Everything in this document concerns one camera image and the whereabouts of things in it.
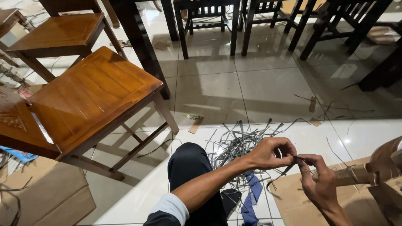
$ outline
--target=right hand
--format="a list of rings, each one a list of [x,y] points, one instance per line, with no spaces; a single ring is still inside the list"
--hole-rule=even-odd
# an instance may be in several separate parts
[[[327,167],[321,155],[299,154],[297,164],[301,172],[303,191],[320,211],[333,211],[340,207],[336,197],[336,175]],[[313,179],[306,163],[316,167],[318,178]]]

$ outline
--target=white tile floor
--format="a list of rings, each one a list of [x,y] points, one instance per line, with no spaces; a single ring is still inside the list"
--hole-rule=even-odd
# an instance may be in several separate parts
[[[18,5],[23,8],[23,13],[32,14],[41,9],[38,2],[28,4],[26,1]],[[15,4],[9,0],[6,3],[5,8]],[[229,32],[208,29],[196,30],[193,36],[187,35],[190,59],[183,60],[180,43],[170,41],[163,12],[158,12],[151,2],[144,4],[142,19],[151,42],[171,44],[167,50],[156,49],[155,53],[171,92],[171,99],[166,104],[180,131],[175,136],[168,130],[162,132],[139,155],[154,150],[168,139],[176,140],[162,145],[153,154],[134,157],[125,164],[121,168],[126,175],[123,182],[86,172],[97,208],[77,225],[142,225],[151,207],[169,191],[167,161],[171,154],[184,142],[197,143],[212,153],[213,147],[211,144],[207,146],[207,140],[220,139],[226,132],[222,123],[231,128],[241,119],[245,125],[250,124],[251,130],[255,130],[262,129],[272,118],[271,128],[275,129],[281,122],[285,123],[283,128],[287,128],[298,118],[310,120],[314,117],[322,121],[326,112],[322,125],[315,127],[306,122],[296,122],[280,136],[288,137],[298,153],[320,154],[327,164],[370,156],[384,142],[402,135],[402,102],[388,89],[364,93],[353,86],[340,90],[363,78],[393,51],[393,47],[363,43],[355,54],[348,56],[344,53],[342,40],[335,39],[318,43],[308,60],[302,62],[298,57],[311,35],[311,24],[307,25],[293,53],[287,51],[287,45],[294,29],[285,35],[283,25],[277,24],[274,29],[267,25],[255,25],[246,57],[240,54],[242,33],[238,35],[236,55],[232,57],[229,56]],[[34,21],[40,22],[45,18],[43,16]],[[399,21],[401,16],[400,13],[388,13],[382,18]],[[342,22],[340,27],[349,29]],[[114,29],[114,32],[118,39],[127,40],[123,29]],[[104,33],[93,51],[102,45],[109,47]],[[124,51],[132,63],[141,66],[133,49],[124,48]],[[40,59],[57,76],[74,60],[74,57]],[[32,70],[22,67],[19,72],[28,75]],[[36,73],[32,73],[29,79],[38,84],[45,82]],[[7,83],[10,86],[15,84],[12,81]],[[295,95],[307,99],[316,96],[320,103],[312,113],[308,111],[310,101]],[[334,108],[326,111],[328,105]],[[193,121],[183,114],[205,117],[196,134],[188,132]],[[162,122],[150,105],[126,124],[139,137],[146,137]],[[85,155],[111,166],[135,145],[136,140],[120,127]],[[297,167],[290,171],[297,172]],[[275,171],[269,173],[272,177],[278,175]],[[248,190],[241,192],[245,199]],[[254,209],[261,225],[284,225],[274,197],[265,189]],[[229,216],[228,224],[237,226],[242,222],[240,207],[237,207]]]

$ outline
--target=blue cloth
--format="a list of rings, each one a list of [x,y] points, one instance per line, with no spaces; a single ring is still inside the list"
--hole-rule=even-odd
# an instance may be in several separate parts
[[[244,201],[244,205],[242,206],[242,216],[244,221],[242,226],[257,226],[258,218],[255,216],[252,206],[257,204],[263,190],[263,186],[254,173],[245,172],[244,176],[251,187],[251,191],[248,193],[246,200]]]

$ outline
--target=chair seat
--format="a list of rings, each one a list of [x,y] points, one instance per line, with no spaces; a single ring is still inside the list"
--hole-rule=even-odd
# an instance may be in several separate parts
[[[104,128],[117,128],[124,122],[121,117],[134,114],[162,87],[160,80],[102,46],[29,101],[64,156]]]
[[[86,45],[103,17],[103,13],[50,17],[7,51]]]

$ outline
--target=left hand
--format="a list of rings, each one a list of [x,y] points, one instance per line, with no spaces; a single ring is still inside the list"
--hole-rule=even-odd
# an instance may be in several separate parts
[[[296,148],[288,138],[263,138],[244,159],[251,169],[269,170],[292,165],[296,155]]]

